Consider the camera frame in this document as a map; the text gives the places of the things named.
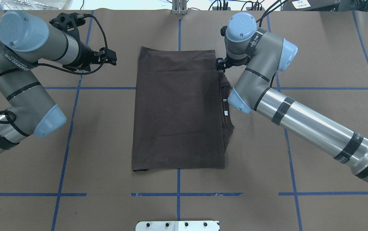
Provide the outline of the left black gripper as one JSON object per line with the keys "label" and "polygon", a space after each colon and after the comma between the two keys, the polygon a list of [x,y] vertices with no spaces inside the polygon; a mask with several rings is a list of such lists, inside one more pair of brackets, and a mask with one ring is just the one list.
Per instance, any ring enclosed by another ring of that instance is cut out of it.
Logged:
{"label": "left black gripper", "polygon": [[116,66],[117,60],[116,52],[109,48],[103,47],[100,51],[93,51],[87,44],[70,41],[63,57],[63,68],[70,71],[90,71],[91,64],[111,64]]}

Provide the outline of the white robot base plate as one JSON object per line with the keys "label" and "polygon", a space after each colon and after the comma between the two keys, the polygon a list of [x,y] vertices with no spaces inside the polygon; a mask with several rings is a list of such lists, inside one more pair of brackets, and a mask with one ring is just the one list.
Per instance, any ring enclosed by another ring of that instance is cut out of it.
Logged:
{"label": "white robot base plate", "polygon": [[136,231],[219,231],[219,221],[187,220],[187,221],[143,221],[138,222]]}

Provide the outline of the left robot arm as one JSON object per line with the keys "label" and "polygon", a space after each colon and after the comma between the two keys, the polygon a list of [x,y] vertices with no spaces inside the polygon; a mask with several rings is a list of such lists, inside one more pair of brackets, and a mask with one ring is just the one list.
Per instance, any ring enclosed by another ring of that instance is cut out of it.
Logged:
{"label": "left robot arm", "polygon": [[10,107],[0,111],[0,153],[10,150],[26,137],[46,137],[66,123],[59,105],[32,73],[36,67],[51,67],[75,75],[94,73],[104,64],[116,65],[117,55],[104,47],[93,51],[80,39],[78,27],[88,13],[60,13],[45,22],[25,11],[9,11],[0,21],[0,93]]}

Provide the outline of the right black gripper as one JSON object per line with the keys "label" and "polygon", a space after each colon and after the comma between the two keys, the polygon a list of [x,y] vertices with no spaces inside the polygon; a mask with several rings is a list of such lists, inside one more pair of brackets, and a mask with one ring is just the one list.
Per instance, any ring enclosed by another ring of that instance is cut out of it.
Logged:
{"label": "right black gripper", "polygon": [[227,67],[238,67],[248,62],[247,55],[226,55],[226,58],[216,58],[216,70],[225,71]]}

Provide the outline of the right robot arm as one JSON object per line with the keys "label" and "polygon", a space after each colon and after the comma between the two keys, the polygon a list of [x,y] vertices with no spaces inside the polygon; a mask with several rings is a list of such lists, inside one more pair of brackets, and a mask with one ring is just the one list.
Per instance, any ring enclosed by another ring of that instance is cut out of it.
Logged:
{"label": "right robot arm", "polygon": [[220,31],[226,58],[216,67],[245,66],[227,102],[249,114],[256,111],[347,165],[368,183],[368,138],[269,86],[277,71],[285,71],[298,52],[295,44],[257,27],[253,15],[238,12]]}

